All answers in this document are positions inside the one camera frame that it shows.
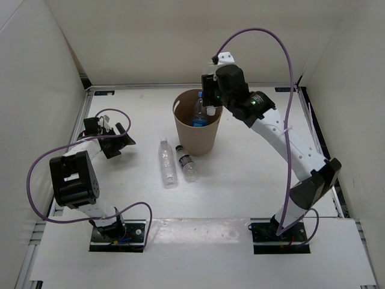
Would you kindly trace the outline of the white-blue label plastic bottle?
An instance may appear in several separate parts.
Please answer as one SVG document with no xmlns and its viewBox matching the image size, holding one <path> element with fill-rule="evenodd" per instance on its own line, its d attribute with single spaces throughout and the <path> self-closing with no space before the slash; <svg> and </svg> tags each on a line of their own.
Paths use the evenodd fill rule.
<svg viewBox="0 0 385 289">
<path fill-rule="evenodd" d="M 216 108 L 214 106 L 207 106 L 206 113 L 209 117 L 216 115 Z"/>
</svg>

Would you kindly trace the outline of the blue-label blue-cap plastic bottle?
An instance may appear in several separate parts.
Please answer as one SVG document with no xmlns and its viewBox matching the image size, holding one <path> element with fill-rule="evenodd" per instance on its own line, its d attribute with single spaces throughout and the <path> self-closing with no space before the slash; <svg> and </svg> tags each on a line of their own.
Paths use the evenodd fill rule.
<svg viewBox="0 0 385 289">
<path fill-rule="evenodd" d="M 204 127 L 208 125 L 208 115 L 206 107 L 203 106 L 202 96 L 203 93 L 198 92 L 198 100 L 194 106 L 194 114 L 191 121 L 193 127 Z"/>
</svg>

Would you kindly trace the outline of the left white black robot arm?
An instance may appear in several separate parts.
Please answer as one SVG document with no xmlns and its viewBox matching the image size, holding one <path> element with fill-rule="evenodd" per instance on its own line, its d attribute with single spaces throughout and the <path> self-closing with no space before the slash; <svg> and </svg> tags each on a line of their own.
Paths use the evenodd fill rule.
<svg viewBox="0 0 385 289">
<path fill-rule="evenodd" d="M 51 158 L 49 167 L 57 204 L 83 212 L 101 236 L 119 241 L 125 237 L 127 227 L 117 208 L 99 198 L 92 160 L 99 153 L 107 159 L 117 157 L 135 141 L 121 123 L 112 127 L 108 121 L 106 115 L 85 119 L 83 138 L 64 155 Z"/>
</svg>

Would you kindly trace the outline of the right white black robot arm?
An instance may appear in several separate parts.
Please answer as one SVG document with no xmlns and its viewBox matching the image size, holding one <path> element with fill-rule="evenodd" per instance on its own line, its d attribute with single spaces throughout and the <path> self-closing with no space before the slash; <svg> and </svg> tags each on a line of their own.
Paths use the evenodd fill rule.
<svg viewBox="0 0 385 289">
<path fill-rule="evenodd" d="M 232 116 L 263 137 L 287 162 L 288 174 L 298 183 L 288 184 L 283 206 L 271 218 L 270 233 L 287 239 L 295 226 L 331 188 L 342 168 L 338 159 L 314 151 L 284 120 L 275 103 L 261 91 L 250 91 L 244 73 L 235 64 L 204 74 L 202 99 L 206 107 L 225 107 Z"/>
</svg>

